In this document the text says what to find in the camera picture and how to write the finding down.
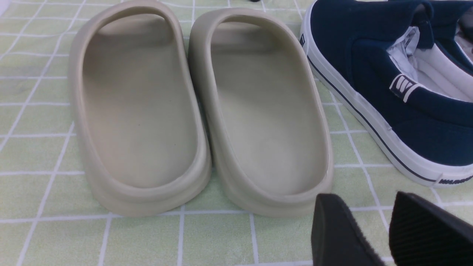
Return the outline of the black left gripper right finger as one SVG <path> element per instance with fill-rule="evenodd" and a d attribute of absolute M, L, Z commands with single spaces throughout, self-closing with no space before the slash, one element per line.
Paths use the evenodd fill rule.
<path fill-rule="evenodd" d="M 471 266 L 473 228 L 412 192 L 397 192 L 389 248 L 398 266 Z"/>

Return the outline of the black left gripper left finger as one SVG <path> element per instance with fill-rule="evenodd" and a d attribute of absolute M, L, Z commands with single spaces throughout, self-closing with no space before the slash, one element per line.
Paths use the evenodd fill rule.
<path fill-rule="evenodd" d="M 314 208 L 311 246 L 314 266 L 384 266 L 344 200 L 319 194 Z"/>

